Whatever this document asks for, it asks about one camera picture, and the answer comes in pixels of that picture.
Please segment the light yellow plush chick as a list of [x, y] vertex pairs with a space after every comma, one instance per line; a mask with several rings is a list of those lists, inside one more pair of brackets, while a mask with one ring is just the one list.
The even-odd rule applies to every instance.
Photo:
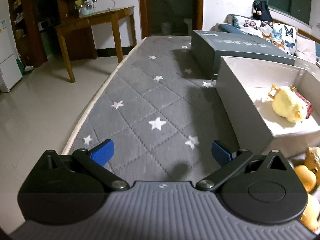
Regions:
[[293, 86], [277, 87], [273, 84], [268, 93], [268, 97], [273, 100], [272, 108], [274, 112], [294, 124], [306, 119], [306, 106], [295, 94], [295, 91], [296, 88]]

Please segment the beige plush toy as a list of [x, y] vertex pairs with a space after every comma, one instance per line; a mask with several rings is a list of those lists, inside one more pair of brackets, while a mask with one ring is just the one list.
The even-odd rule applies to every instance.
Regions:
[[319, 171], [319, 147], [308, 147], [305, 152], [304, 165], [312, 172]]

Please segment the white cardboard box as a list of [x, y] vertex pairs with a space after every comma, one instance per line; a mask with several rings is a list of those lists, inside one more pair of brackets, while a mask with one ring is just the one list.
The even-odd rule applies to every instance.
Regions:
[[[294, 86], [311, 102], [313, 112], [293, 124], [272, 109], [272, 85]], [[223, 56], [216, 89], [240, 147], [253, 153], [280, 150], [286, 157], [319, 146], [319, 68], [299, 60], [295, 66]]]

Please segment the grey star patterned mat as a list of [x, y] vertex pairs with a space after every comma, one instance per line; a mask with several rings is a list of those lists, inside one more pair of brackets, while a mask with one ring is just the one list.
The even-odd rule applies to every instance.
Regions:
[[188, 36], [143, 39], [92, 98], [63, 154], [110, 139], [114, 156], [105, 167], [130, 184], [197, 182], [216, 171], [212, 142], [239, 144], [215, 82], [190, 47]]

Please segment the red snack packet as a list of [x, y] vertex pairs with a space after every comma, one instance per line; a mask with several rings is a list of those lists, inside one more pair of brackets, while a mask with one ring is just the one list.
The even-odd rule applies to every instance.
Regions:
[[300, 94], [299, 91], [296, 90], [295, 94], [304, 102], [304, 105], [306, 106], [305, 118], [308, 119], [313, 112], [313, 106], [312, 106], [311, 102], [308, 99], [306, 99], [304, 96], [302, 96], [302, 94]]

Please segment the orange yellow duck toy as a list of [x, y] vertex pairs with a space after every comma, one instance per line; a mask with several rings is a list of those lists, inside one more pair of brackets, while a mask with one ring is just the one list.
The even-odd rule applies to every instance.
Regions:
[[317, 177], [315, 173], [309, 170], [305, 165], [296, 166], [294, 171], [308, 194], [307, 206], [300, 222], [313, 233], [319, 232], [319, 200], [310, 194], [317, 185]]

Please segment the grey box lid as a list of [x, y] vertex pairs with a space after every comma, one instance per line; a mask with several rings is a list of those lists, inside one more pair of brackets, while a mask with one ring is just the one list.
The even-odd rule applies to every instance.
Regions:
[[266, 40], [245, 34], [194, 30], [190, 52], [203, 74], [214, 79], [222, 56], [244, 57], [293, 66], [295, 58]]

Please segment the white refrigerator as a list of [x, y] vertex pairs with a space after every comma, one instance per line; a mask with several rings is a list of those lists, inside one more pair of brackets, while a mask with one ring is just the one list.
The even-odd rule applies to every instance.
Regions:
[[1, 20], [0, 68], [1, 93], [10, 92], [12, 87], [22, 79], [22, 74], [11, 47], [5, 20]]

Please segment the grey pillow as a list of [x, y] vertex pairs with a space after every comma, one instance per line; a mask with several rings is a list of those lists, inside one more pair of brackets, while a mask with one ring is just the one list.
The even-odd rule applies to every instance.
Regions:
[[305, 61], [316, 63], [315, 41], [297, 36], [295, 55]]

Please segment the blue sofa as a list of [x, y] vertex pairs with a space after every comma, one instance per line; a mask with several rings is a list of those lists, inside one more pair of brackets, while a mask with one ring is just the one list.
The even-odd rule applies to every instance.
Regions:
[[233, 34], [246, 34], [245, 32], [241, 31], [240, 29], [236, 28], [233, 25], [233, 17], [234, 14], [228, 14], [225, 20], [221, 23], [217, 23], [214, 27], [215, 31], [220, 31], [224, 33], [233, 33]]

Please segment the butterfly pattern pillow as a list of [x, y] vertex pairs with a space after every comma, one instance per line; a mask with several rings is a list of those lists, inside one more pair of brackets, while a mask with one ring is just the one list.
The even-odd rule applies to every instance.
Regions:
[[236, 15], [232, 16], [232, 22], [241, 32], [262, 38], [287, 54], [296, 52], [297, 28], [293, 26]]

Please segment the glass jars on table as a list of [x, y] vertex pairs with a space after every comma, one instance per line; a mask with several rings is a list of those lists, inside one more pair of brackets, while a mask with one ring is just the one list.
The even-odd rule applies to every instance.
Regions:
[[84, 17], [94, 14], [97, 11], [97, 2], [98, 0], [84, 1], [78, 6], [79, 16]]

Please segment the black bag on sofa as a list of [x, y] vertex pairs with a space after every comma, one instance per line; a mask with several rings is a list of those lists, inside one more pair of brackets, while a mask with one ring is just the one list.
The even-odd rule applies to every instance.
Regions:
[[268, 3], [266, 1], [254, 1], [252, 14], [255, 20], [272, 22], [273, 18], [270, 14]]

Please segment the dark wooden shelf cabinet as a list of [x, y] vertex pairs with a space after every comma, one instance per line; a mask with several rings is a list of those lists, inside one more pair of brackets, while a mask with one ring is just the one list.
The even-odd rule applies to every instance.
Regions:
[[56, 28], [79, 18], [86, 0], [8, 0], [17, 52], [25, 66], [40, 67], [49, 57], [60, 57]]

